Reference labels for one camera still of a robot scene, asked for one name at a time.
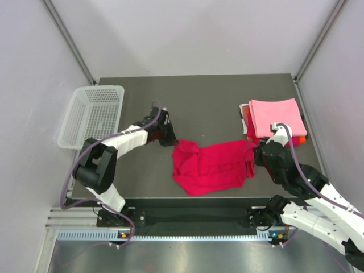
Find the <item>crimson red t shirt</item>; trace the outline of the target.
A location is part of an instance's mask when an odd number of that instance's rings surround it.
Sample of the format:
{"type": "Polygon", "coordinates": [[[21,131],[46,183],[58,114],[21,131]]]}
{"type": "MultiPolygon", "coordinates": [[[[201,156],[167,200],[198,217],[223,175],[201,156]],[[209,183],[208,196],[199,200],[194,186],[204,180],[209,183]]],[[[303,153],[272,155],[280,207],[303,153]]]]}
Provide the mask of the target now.
{"type": "Polygon", "coordinates": [[[243,139],[206,147],[182,139],[172,153],[172,177],[189,196],[242,187],[255,176],[255,147],[243,139]]]}

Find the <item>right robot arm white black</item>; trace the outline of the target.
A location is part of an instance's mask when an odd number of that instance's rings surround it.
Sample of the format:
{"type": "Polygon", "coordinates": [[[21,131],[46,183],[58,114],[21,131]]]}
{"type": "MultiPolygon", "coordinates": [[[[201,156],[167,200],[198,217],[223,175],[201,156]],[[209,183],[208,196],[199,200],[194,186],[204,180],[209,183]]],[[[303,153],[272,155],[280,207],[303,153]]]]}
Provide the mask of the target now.
{"type": "Polygon", "coordinates": [[[320,171],[298,162],[288,146],[262,141],[254,148],[254,163],[264,167],[275,184],[322,213],[315,215],[282,196],[265,207],[272,225],[287,224],[322,240],[363,270],[363,213],[352,206],[320,171]]]}

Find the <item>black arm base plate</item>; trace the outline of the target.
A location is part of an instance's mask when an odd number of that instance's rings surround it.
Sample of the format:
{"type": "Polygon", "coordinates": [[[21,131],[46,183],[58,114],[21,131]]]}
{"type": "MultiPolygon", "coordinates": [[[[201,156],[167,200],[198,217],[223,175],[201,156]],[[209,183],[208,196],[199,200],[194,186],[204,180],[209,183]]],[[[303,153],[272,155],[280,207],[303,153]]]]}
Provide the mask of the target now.
{"type": "Polygon", "coordinates": [[[128,198],[121,213],[138,228],[159,223],[228,223],[247,227],[284,226],[267,209],[269,198],[128,198]]]}

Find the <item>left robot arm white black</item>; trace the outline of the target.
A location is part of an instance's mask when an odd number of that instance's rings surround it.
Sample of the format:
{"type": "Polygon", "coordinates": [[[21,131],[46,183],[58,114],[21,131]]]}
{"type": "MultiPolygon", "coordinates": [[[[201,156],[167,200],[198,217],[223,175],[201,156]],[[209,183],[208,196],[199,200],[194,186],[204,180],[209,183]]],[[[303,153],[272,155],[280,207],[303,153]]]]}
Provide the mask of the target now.
{"type": "Polygon", "coordinates": [[[142,121],[104,140],[89,138],[72,170],[72,177],[90,191],[116,225],[129,219],[125,199],[114,185],[117,160],[128,152],[158,141],[162,147],[175,146],[178,140],[166,108],[153,107],[142,121]]]}

